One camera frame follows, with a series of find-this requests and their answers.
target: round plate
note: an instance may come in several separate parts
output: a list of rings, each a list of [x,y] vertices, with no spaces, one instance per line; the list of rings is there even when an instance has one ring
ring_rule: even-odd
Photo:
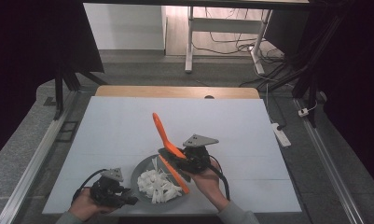
[[[133,190],[133,193],[134,195],[141,201],[141,202],[145,202],[145,203],[150,203],[150,204],[153,204],[153,205],[161,205],[161,204],[168,204],[168,203],[171,203],[179,198],[181,198],[182,196],[185,195],[185,193],[183,191],[181,191],[181,194],[182,196],[178,196],[178,197],[175,197],[173,199],[170,199],[169,201],[167,201],[166,203],[152,203],[152,199],[151,198],[148,198],[146,197],[146,194],[144,192],[141,192],[139,189],[138,189],[138,184],[137,184],[137,179],[138,177],[145,171],[149,171],[149,170],[155,170],[154,168],[154,164],[152,163],[152,159],[155,159],[159,154],[156,154],[156,155],[152,155],[150,157],[147,157],[145,158],[143,161],[141,161],[137,166],[136,168],[134,168],[134,171],[132,173],[132,178],[131,178],[131,188]],[[173,178],[172,175],[168,175],[168,178],[169,180],[174,183],[176,186],[178,186],[177,182],[175,181],[175,179]]]

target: person's left hand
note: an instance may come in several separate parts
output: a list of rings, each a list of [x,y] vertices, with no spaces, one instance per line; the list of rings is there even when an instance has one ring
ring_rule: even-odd
[[[110,213],[116,209],[117,208],[114,207],[97,205],[90,197],[90,189],[85,188],[71,204],[68,212],[79,218],[81,221],[86,221],[98,213]]]

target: gray sleeve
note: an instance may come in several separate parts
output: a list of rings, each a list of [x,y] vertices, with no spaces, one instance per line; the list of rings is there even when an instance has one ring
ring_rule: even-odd
[[[83,222],[69,212],[63,213],[61,218],[59,218],[59,220],[56,222],[56,224],[81,224],[81,223]]]
[[[224,224],[259,224],[252,211],[244,212],[232,201],[224,210],[218,213],[218,217]]]

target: pile of white pieces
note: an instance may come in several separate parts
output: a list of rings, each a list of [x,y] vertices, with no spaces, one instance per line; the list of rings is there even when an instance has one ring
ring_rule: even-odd
[[[155,170],[143,172],[137,179],[137,185],[146,197],[152,198],[152,203],[166,203],[170,199],[181,196],[181,188],[167,178],[163,170],[158,169],[158,157],[152,159]]]

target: gray plate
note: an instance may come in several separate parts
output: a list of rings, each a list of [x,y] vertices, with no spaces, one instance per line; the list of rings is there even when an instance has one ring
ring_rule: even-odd
[[[152,203],[152,199],[146,197],[145,193],[141,192],[139,189],[138,189],[138,185],[137,185],[137,179],[138,177],[145,171],[148,171],[148,170],[154,170],[154,164],[152,164],[152,159],[154,159],[155,157],[157,157],[159,154],[156,154],[156,155],[152,155],[150,157],[147,157],[145,158],[143,161],[141,161],[137,166],[136,168],[134,168],[134,171],[132,173],[132,178],[131,178],[131,188],[133,190],[133,193],[134,195],[140,200],[140,202],[145,202],[145,203],[150,203],[152,205],[162,205],[162,204],[169,204],[169,203],[172,203],[173,201],[176,201],[177,199],[180,199],[182,198],[185,193],[183,191],[181,191],[181,194],[182,196],[179,196],[179,197],[175,197],[173,199],[170,199],[169,201],[167,201],[166,203]],[[163,164],[163,162],[158,158],[158,168],[162,168],[162,170],[168,174],[169,171],[168,169],[165,167],[165,165]],[[169,180],[174,183],[176,186],[178,186],[177,182],[175,181],[174,177],[172,175],[168,175],[168,178]]]

